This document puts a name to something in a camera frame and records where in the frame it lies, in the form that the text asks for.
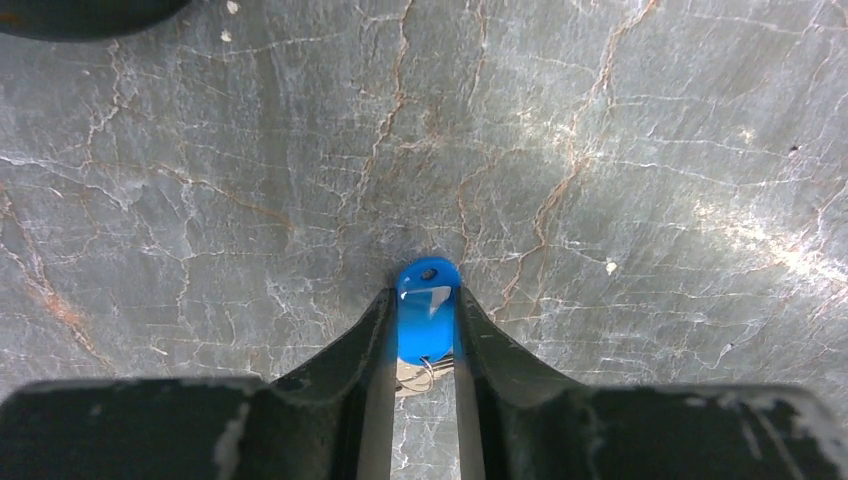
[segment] blue keychain tag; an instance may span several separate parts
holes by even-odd
[[[453,348],[459,270],[441,257],[425,257],[400,274],[398,357],[413,365],[439,361]]]

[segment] rust-colored vein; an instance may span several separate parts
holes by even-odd
[[[459,209],[460,235],[462,235],[462,239],[465,241],[465,245],[462,248],[462,257],[460,257],[459,259],[459,266],[465,264],[465,261],[468,259],[468,255],[470,253],[472,245],[471,237],[468,234],[468,208],[465,206],[465,201],[462,199],[464,190],[468,186],[468,184],[471,183],[471,180],[473,180],[475,177],[477,177],[484,171],[491,170],[492,168],[494,168],[494,166],[495,165],[493,162],[487,162],[485,165],[478,168],[474,173],[465,177],[464,179],[462,179],[461,182],[459,182],[459,187],[457,188],[456,194],[456,204],[457,208]]]
[[[35,249],[35,243],[33,242],[29,231],[24,228],[23,223],[21,223],[13,211],[12,201],[2,185],[0,185],[0,194],[3,195],[2,210],[0,210],[0,213],[11,219],[19,230],[20,235],[26,244],[32,267],[27,267],[27,262],[6,248],[5,245],[0,244],[0,248],[2,248],[20,267],[21,272],[26,279],[27,285],[29,286],[30,295],[36,300],[41,301],[47,312],[71,331],[74,341],[76,341],[79,346],[84,348],[91,356],[100,361],[101,365],[110,373],[113,375],[117,374],[117,369],[109,358],[101,354],[97,348],[95,348],[94,342],[91,340],[91,337],[86,331],[86,322],[82,315],[79,314],[77,309],[73,308],[58,293],[56,293],[56,290],[50,284],[50,281],[44,273],[44,261]]]
[[[474,83],[471,85],[471,93],[468,94],[468,106],[471,107],[471,100],[474,99],[474,93],[477,91],[477,86],[480,84],[480,73],[483,71],[483,66],[486,64],[486,38],[488,35],[488,20],[485,12],[486,2],[480,0],[477,5],[477,23],[480,25],[480,60],[477,62],[477,68],[474,70]]]
[[[515,288],[518,285],[519,280],[521,279],[521,273],[524,265],[524,259],[528,256],[542,250],[545,252],[545,256],[542,258],[542,263],[539,266],[538,278],[541,278],[542,272],[545,267],[545,262],[547,260],[547,237],[545,234],[545,225],[547,223],[548,214],[559,204],[565,192],[568,190],[569,185],[577,178],[578,175],[589,165],[592,160],[591,155],[588,155],[584,152],[579,152],[577,147],[574,145],[574,136],[578,132],[578,126],[580,121],[583,118],[586,110],[591,106],[592,102],[595,100],[595,97],[599,92],[606,90],[609,86],[610,77],[612,76],[612,67],[615,58],[615,52],[618,48],[618,42],[621,37],[627,33],[630,29],[638,25],[642,22],[645,16],[654,8],[656,8],[659,0],[651,0],[645,6],[645,8],[639,12],[638,15],[628,19],[624,23],[622,23],[615,31],[610,35],[607,40],[606,46],[606,54],[601,66],[600,71],[598,72],[598,77],[595,80],[595,83],[589,89],[589,96],[583,105],[577,109],[577,111],[572,116],[571,126],[569,131],[572,134],[568,137],[566,141],[566,149],[568,153],[568,158],[571,162],[572,168],[571,173],[562,179],[557,185],[551,190],[550,194],[548,194],[547,198],[545,198],[542,205],[539,206],[539,209],[536,211],[536,216],[533,220],[533,231],[536,234],[536,237],[539,239],[539,244],[535,247],[531,248],[527,252],[523,253],[517,259],[517,268],[515,270],[515,275],[510,279],[507,285],[504,287],[503,294],[503,303],[492,310],[490,315],[494,316],[499,311],[504,310],[509,302],[512,300],[512,297],[515,294]],[[534,305],[532,310],[535,310],[538,304],[538,298],[534,301]]]
[[[251,203],[251,202],[247,202],[245,200],[242,200],[241,198],[237,197],[236,195],[233,195],[232,193],[227,192],[226,190],[222,190],[220,187],[217,187],[216,185],[214,185],[214,184],[212,184],[212,183],[210,183],[206,180],[189,178],[189,177],[177,172],[176,170],[174,170],[173,168],[171,168],[167,165],[160,163],[159,166],[163,170],[168,172],[168,174],[171,177],[173,177],[174,179],[176,179],[178,182],[182,183],[183,185],[197,184],[197,185],[200,185],[201,187],[208,188],[209,190],[212,190],[213,192],[215,192],[215,193],[223,196],[224,198],[230,200],[231,202],[235,203],[236,205],[247,208],[248,210],[253,210],[257,213],[261,213],[263,215],[266,215],[268,217],[271,217],[271,218],[277,220],[284,227],[286,227],[288,230],[294,230],[295,229],[294,224],[291,222],[291,220],[289,220],[288,216],[286,216],[282,212],[271,210],[271,209],[265,208],[261,205],[257,205],[255,203]]]
[[[395,105],[386,114],[386,118],[384,118],[377,126],[377,140],[371,145],[371,155],[369,155],[365,159],[365,165],[363,165],[362,167],[362,173],[359,177],[359,181],[356,183],[356,187],[354,187],[351,194],[346,195],[342,198],[341,206],[339,207],[340,211],[343,210],[347,206],[348,200],[352,196],[356,195],[357,209],[354,213],[354,217],[356,217],[356,214],[362,210],[360,202],[362,201],[365,189],[368,186],[368,181],[371,178],[371,171],[377,164],[377,150],[379,149],[380,145],[382,145],[382,143],[389,137],[389,135],[392,134],[392,130],[394,129],[395,125],[395,118],[406,104],[406,96],[403,91],[403,79],[401,77],[401,66],[403,64],[404,58],[406,58],[406,52],[409,50],[409,40],[406,38],[406,20],[409,17],[409,12],[412,11],[412,5],[414,3],[415,0],[409,0],[409,2],[407,2],[406,6],[403,9],[403,14],[398,19],[398,28],[400,30],[400,46],[398,47],[398,53],[395,57],[395,62],[392,65],[392,78],[394,79],[395,84]],[[341,278],[341,272],[344,270],[345,251],[341,245],[342,239],[344,238],[344,235],[349,227],[350,224],[346,220],[340,220],[337,237],[337,248],[339,249],[339,266],[336,268],[334,278]]]

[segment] marble surface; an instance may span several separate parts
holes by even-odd
[[[848,3],[195,1],[0,38],[0,394],[276,377],[424,254],[593,384],[848,419]],[[458,478],[453,384],[396,478]]]

